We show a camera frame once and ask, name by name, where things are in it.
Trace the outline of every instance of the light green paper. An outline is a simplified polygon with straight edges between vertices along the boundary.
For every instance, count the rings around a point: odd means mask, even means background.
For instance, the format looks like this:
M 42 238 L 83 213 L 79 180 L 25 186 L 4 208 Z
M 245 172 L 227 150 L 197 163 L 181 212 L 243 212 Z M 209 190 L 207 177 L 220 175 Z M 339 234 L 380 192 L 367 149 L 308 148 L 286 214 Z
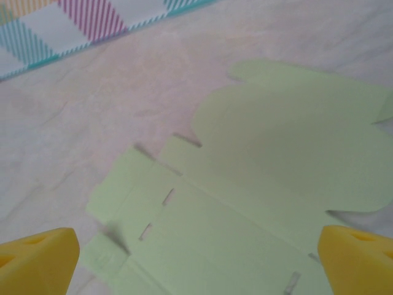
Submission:
M 188 181 L 305 254 L 316 252 L 323 225 L 338 222 L 325 210 L 391 201 L 393 141 L 372 125 L 389 89 L 271 61 L 239 63 L 231 75 L 249 83 L 215 91 L 198 109 L 202 147 L 173 138 L 161 153 Z
M 103 234 L 97 234 L 85 246 L 80 254 L 80 260 L 98 278 L 107 283 L 116 295 L 169 294 L 133 263 L 128 253 Z
M 391 115 L 388 89 L 271 61 L 231 75 L 246 83 L 213 92 L 193 119 L 203 146 L 172 137 L 162 150 L 182 176 L 132 149 L 91 197 L 132 252 L 111 279 L 90 267 L 116 294 L 282 294 L 293 272 L 294 295 L 331 294 L 307 256 L 337 223 L 324 211 L 391 201 L 392 140 L 371 125 Z M 112 251 L 100 243 L 84 250 L 90 264 Z

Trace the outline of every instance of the striped fabric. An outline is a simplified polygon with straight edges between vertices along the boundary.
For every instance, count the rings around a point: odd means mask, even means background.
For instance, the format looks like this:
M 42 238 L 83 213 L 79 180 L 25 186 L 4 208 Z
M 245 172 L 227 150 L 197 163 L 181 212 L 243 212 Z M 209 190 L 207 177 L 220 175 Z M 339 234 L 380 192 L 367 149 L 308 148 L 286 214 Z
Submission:
M 214 0 L 0 0 L 0 79 Z
M 15 17 L 22 17 L 43 8 L 56 0 L 5 0 L 5 5 Z
M 89 41 L 126 31 L 121 16 L 107 0 L 58 0 L 58 5 Z

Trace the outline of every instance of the patterned fabric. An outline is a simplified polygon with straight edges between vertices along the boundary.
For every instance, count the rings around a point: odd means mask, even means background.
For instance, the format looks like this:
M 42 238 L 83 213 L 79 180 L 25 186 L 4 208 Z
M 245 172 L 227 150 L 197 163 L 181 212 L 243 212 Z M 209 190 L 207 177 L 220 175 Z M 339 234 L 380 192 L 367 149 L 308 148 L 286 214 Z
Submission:
M 0 0 L 0 79 L 214 0 Z

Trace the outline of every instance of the plaid pattern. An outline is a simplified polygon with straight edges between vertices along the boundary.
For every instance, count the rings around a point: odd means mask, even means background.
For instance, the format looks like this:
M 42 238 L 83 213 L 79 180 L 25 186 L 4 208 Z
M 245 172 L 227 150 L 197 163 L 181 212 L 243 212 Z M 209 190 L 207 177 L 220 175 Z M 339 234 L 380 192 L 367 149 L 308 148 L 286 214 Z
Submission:
M 0 79 L 214 0 L 0 0 Z

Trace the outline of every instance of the pink stripe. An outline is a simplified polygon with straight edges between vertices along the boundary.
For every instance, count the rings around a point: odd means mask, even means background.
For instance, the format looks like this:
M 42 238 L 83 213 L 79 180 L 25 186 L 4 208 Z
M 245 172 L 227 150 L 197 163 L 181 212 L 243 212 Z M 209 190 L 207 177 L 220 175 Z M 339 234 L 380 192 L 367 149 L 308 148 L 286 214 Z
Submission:
M 112 8 L 112 17 L 111 17 L 111 25 L 109 26 L 108 35 L 112 34 L 112 25 L 113 25 L 113 18 L 115 17 L 115 9 Z
M 93 8 L 94 8 L 94 1 L 91 0 L 91 7 L 90 7 L 90 16 L 88 18 L 89 20 L 89 27 L 88 27 L 88 39 L 91 40 L 91 31 L 93 29 Z
M 108 2 L 107 7 L 106 7 L 106 17 L 105 17 L 105 25 L 104 25 L 104 34 L 103 37 L 106 35 L 106 28 L 108 26 L 108 18 L 109 18 L 109 12 L 111 11 L 111 3 Z
M 77 15 L 78 15 L 78 0 L 75 0 L 75 6 L 74 6 L 74 24 L 76 25 L 77 22 Z
M 69 0 L 68 17 L 72 20 L 72 0 Z
M 119 15 L 116 16 L 115 33 L 117 33 L 117 23 L 119 22 Z
M 103 0 L 103 8 L 102 8 L 102 11 L 101 11 L 101 18 L 99 20 L 99 29 L 98 29 L 97 39 L 99 39 L 101 37 L 101 32 L 102 32 L 102 29 L 103 29 L 105 7 L 106 7 L 106 0 Z
M 80 7 L 79 7 L 79 31 L 82 30 L 82 15 L 83 13 L 83 6 L 84 6 L 84 0 L 80 0 Z
M 88 0 L 86 0 L 86 9 L 85 9 L 85 15 L 84 15 L 84 35 L 86 36 L 87 34 L 87 20 L 88 20 Z
M 93 40 L 96 39 L 96 33 L 97 33 L 97 22 L 98 22 L 98 12 L 99 12 L 99 5 L 100 5 L 101 0 L 98 0 L 97 6 L 96 6 L 96 19 L 94 22 L 94 33 L 93 33 Z
M 119 31 L 123 30 L 123 21 L 120 22 L 120 28 Z

